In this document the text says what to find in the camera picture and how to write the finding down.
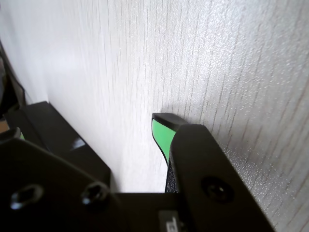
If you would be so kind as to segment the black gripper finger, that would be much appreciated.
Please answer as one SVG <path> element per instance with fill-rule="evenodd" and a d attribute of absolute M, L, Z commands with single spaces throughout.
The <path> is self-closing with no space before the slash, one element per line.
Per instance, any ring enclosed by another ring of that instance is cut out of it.
<path fill-rule="evenodd" d="M 1 231 L 128 231 L 105 184 L 19 135 L 0 135 Z"/>
<path fill-rule="evenodd" d="M 174 174 L 195 232 L 271 232 L 272 226 L 209 130 L 152 114 L 152 135 Z"/>

